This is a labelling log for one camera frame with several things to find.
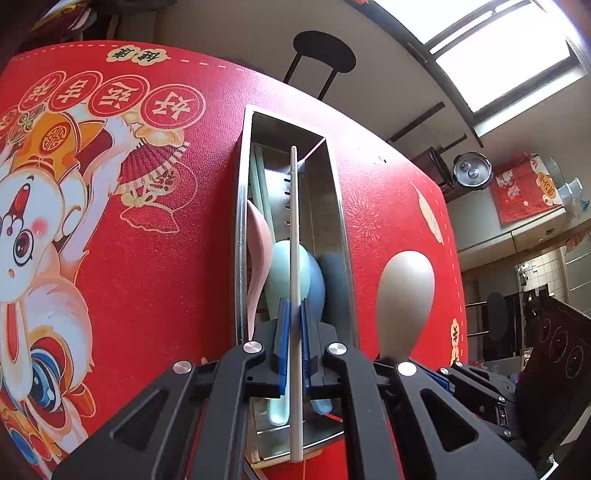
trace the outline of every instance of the white chopstick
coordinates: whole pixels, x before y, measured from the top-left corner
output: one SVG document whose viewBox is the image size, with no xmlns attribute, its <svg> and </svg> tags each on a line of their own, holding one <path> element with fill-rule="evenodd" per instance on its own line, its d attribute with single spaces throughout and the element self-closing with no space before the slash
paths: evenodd
<svg viewBox="0 0 591 480">
<path fill-rule="evenodd" d="M 290 196 L 290 458 L 304 460 L 300 329 L 300 214 L 297 188 L 297 149 L 291 147 Z"/>
</svg>

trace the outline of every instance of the blue gripper pad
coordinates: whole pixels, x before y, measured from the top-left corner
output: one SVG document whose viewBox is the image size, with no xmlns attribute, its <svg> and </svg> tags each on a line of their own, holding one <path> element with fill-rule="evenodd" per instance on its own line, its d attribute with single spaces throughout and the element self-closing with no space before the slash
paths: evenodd
<svg viewBox="0 0 591 480">
<path fill-rule="evenodd" d="M 275 345 L 273 354 L 277 358 L 279 373 L 279 391 L 285 395 L 285 386 L 287 385 L 287 352 L 289 351 L 290 341 L 290 301 L 280 300 L 279 316 L 277 319 L 277 331 L 275 333 Z"/>
<path fill-rule="evenodd" d="M 451 393 L 453 395 L 453 391 L 452 388 L 450 386 L 450 383 L 448 380 L 446 380 L 445 378 L 443 378 L 441 375 L 436 374 L 435 372 L 429 370 L 428 368 L 423 367 L 422 365 L 419 365 L 423 371 L 429 375 L 429 377 L 431 377 L 433 380 L 435 380 L 438 384 L 440 384 L 445 390 L 447 390 L 448 393 Z"/>
<path fill-rule="evenodd" d="M 300 327 L 302 380 L 307 391 L 310 388 L 310 342 L 308 340 L 308 323 L 306 321 L 306 303 L 307 300 L 304 299 L 300 307 Z"/>
</svg>

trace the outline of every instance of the ceramic spoon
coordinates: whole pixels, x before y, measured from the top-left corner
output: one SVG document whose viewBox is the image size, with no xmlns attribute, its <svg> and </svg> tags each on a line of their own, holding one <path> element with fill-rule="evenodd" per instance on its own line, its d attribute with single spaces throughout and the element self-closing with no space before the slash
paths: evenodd
<svg viewBox="0 0 591 480">
<path fill-rule="evenodd" d="M 310 257 L 300 245 L 300 295 L 308 296 L 310 289 Z M 265 298 L 269 310 L 269 318 L 276 319 L 281 298 L 290 298 L 290 241 L 282 240 L 273 245 L 271 269 L 265 283 Z M 287 386 L 281 398 L 271 398 L 267 404 L 267 418 L 275 426 L 283 426 L 290 419 L 289 404 L 289 368 L 287 369 Z"/>
<path fill-rule="evenodd" d="M 410 356 L 429 317 L 434 292 L 435 275 L 425 255 L 409 250 L 388 261 L 375 308 L 381 358 L 402 361 Z"/>
<path fill-rule="evenodd" d="M 255 329 L 256 307 L 273 256 L 271 232 L 262 213 L 251 203 L 246 201 L 246 244 L 251 255 L 251 281 L 246 292 L 246 317 L 248 318 L 248 339 L 252 340 Z"/>
<path fill-rule="evenodd" d="M 308 301 L 310 302 L 310 310 L 312 313 L 312 320 L 319 322 L 322 320 L 322 311 L 324 310 L 324 297 L 326 289 L 324 287 L 324 277 L 318 262 L 312 254 L 308 252 L 310 261 L 310 291 L 308 292 Z M 329 398 L 324 400 L 312 400 L 312 408 L 319 415 L 327 415 L 332 411 L 332 402 Z"/>
</svg>

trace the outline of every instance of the bar stool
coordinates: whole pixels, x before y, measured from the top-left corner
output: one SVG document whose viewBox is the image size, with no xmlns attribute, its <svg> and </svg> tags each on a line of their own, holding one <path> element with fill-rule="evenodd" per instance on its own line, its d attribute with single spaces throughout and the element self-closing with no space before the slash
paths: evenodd
<svg viewBox="0 0 591 480">
<path fill-rule="evenodd" d="M 467 303 L 466 308 L 482 305 L 486 305 L 488 309 L 488 330 L 468 333 L 466 336 L 471 338 L 488 335 L 492 340 L 498 342 L 507 331 L 507 326 L 509 325 L 509 312 L 507 311 L 505 298 L 499 292 L 493 291 L 489 294 L 486 301 Z"/>
<path fill-rule="evenodd" d="M 333 69 L 318 95 L 318 100 L 324 98 L 337 73 L 349 73 L 357 62 L 353 50 L 345 42 L 328 33 L 315 30 L 298 33 L 294 38 L 294 49 L 296 54 L 283 83 L 290 82 L 302 57 L 319 60 Z"/>
</svg>

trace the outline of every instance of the red table mat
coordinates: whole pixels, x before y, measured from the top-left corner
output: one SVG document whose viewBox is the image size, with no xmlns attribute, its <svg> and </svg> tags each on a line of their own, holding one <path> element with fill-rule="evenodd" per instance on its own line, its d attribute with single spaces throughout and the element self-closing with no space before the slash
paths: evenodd
<svg viewBox="0 0 591 480">
<path fill-rule="evenodd" d="M 492 197 L 501 223 L 511 223 L 562 205 L 544 163 L 535 154 L 519 152 L 495 168 Z"/>
</svg>

